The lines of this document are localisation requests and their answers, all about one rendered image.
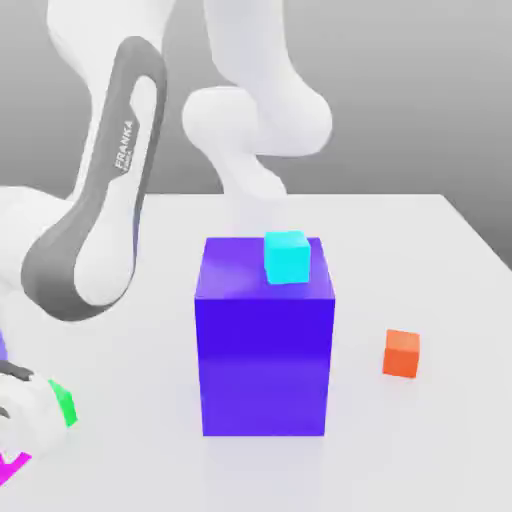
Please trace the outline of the small cyan cube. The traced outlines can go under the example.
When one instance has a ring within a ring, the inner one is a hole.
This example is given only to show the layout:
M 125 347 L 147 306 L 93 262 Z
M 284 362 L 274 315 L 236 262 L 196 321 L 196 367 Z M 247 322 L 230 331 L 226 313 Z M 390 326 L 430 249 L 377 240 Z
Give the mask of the small cyan cube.
M 310 279 L 311 246 L 303 231 L 264 235 L 264 269 L 271 285 L 302 284 Z

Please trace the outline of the large blue box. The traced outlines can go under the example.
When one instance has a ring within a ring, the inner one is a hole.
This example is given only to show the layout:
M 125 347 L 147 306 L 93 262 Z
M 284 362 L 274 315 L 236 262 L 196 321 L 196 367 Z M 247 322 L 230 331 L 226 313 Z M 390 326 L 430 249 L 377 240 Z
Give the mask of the large blue box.
M 313 238 L 310 280 L 271 285 L 260 238 L 209 237 L 194 311 L 206 436 L 325 432 L 335 293 Z

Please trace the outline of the small orange cube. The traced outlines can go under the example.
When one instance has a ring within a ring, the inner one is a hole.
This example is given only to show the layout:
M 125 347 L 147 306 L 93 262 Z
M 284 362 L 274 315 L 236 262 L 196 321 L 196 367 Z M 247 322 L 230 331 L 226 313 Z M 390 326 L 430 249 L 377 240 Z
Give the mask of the small orange cube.
M 418 333 L 388 329 L 382 371 L 386 375 L 414 379 L 420 357 Z

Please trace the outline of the small magenta cube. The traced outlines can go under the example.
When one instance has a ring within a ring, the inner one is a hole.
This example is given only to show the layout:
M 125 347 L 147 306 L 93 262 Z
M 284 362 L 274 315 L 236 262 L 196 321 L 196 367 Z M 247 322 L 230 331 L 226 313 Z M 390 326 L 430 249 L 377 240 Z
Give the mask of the small magenta cube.
M 32 459 L 30 454 L 19 453 L 12 460 L 8 461 L 0 453 L 0 487 L 2 487 L 15 473 Z

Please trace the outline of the small green cube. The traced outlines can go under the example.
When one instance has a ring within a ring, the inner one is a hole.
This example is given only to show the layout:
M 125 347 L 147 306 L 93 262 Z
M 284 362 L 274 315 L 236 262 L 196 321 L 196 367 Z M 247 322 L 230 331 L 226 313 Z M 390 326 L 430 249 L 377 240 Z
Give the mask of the small green cube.
M 72 393 L 54 380 L 49 380 L 48 383 L 56 396 L 66 427 L 70 428 L 78 421 Z

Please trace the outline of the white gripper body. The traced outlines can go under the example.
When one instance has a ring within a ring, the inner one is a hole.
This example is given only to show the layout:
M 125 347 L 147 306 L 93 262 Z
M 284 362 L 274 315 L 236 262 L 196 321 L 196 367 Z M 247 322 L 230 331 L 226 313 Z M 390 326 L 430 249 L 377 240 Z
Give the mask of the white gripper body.
M 0 453 L 13 460 L 24 452 L 39 458 L 66 434 L 66 422 L 49 382 L 32 375 L 28 381 L 0 375 Z

